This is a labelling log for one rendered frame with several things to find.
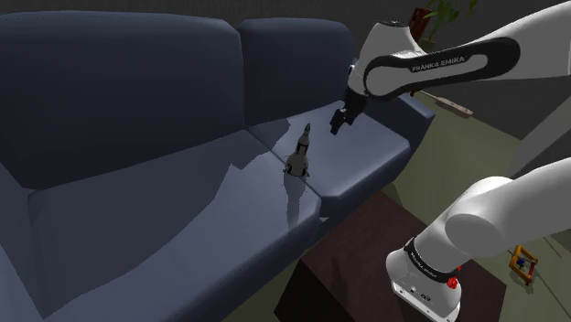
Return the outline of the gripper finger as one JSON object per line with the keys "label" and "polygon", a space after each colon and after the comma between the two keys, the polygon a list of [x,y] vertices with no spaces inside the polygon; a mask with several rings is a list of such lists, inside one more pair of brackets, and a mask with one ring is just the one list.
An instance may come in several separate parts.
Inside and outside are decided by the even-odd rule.
{"label": "gripper finger", "polygon": [[347,121],[346,116],[347,116],[347,110],[345,108],[337,109],[334,112],[334,114],[333,114],[333,116],[329,122],[330,132],[333,135],[336,135],[339,132],[340,127],[346,123],[346,121]]}

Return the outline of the grey toy rocket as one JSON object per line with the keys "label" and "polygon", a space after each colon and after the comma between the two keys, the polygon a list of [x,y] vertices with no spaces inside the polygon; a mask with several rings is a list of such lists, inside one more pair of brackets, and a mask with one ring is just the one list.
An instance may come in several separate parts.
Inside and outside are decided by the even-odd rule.
{"label": "grey toy rocket", "polygon": [[307,150],[309,147],[310,124],[305,126],[304,132],[296,143],[295,151],[288,156],[283,172],[293,177],[309,177]]}

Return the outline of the brown wooden plank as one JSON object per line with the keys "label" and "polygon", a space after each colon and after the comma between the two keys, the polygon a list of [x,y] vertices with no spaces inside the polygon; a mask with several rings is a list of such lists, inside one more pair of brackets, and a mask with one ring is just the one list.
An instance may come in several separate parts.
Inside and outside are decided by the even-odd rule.
{"label": "brown wooden plank", "polygon": [[424,95],[430,97],[431,99],[433,99],[435,101],[435,104],[438,105],[439,107],[446,109],[449,112],[452,112],[462,118],[468,119],[473,115],[473,111],[471,111],[470,109],[467,109],[457,103],[454,103],[448,99],[442,98],[442,97],[437,97],[433,94],[430,94],[426,91],[421,91],[421,93],[423,93]]}

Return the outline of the green potted plant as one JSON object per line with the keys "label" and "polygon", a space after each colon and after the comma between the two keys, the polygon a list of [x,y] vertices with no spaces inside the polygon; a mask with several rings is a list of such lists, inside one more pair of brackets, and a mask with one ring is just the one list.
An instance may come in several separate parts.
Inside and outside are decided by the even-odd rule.
{"label": "green potted plant", "polygon": [[448,23],[454,22],[462,13],[470,17],[479,0],[428,0],[424,7],[417,7],[409,28],[413,39],[423,51],[430,51],[436,44],[436,34]]}

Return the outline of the dark brown robot stand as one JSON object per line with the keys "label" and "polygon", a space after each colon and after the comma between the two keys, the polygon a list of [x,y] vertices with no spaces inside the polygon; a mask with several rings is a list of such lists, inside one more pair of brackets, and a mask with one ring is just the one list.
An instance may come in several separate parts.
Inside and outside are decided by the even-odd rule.
{"label": "dark brown robot stand", "polygon": [[425,224],[376,192],[296,265],[275,315],[280,322],[430,322],[397,296],[387,255]]}

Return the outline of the dark blue sofa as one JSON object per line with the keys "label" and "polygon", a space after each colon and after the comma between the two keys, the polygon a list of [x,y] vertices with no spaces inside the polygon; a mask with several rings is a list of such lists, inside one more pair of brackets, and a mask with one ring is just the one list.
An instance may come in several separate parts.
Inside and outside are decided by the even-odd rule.
{"label": "dark blue sofa", "polygon": [[222,322],[433,121],[403,95],[333,135],[352,54],[323,19],[0,15],[0,322]]}

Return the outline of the small orange frame toy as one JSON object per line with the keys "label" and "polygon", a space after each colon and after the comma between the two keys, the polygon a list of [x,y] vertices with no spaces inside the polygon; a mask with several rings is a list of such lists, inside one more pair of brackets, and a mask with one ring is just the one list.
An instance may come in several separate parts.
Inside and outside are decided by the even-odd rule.
{"label": "small orange frame toy", "polygon": [[523,279],[526,285],[533,282],[533,271],[538,263],[538,259],[521,245],[516,245],[512,252],[509,267]]}

